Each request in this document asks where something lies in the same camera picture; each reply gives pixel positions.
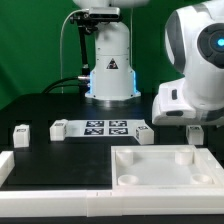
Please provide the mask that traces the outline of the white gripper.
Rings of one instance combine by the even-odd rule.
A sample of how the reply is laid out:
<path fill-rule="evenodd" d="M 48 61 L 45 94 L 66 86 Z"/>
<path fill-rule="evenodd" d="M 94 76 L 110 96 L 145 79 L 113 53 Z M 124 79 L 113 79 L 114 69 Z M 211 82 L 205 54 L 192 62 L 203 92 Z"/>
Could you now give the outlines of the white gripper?
<path fill-rule="evenodd" d="M 155 125 L 224 125 L 224 111 L 211 117 L 191 106 L 183 95 L 184 79 L 159 86 L 152 106 L 152 123 Z"/>

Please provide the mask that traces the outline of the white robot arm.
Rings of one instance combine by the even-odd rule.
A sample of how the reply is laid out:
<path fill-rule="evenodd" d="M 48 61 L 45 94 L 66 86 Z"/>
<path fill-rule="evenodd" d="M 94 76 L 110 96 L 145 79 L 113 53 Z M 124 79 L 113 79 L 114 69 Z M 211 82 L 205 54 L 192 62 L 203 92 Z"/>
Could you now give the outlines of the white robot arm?
<path fill-rule="evenodd" d="M 122 8 L 149 0 L 73 0 L 88 28 L 96 29 L 96 64 L 86 97 L 106 106 L 140 93 L 129 64 L 129 30 Z M 165 48 L 181 79 L 159 86 L 152 106 L 155 125 L 224 125 L 224 0 L 175 10 L 165 26 Z"/>

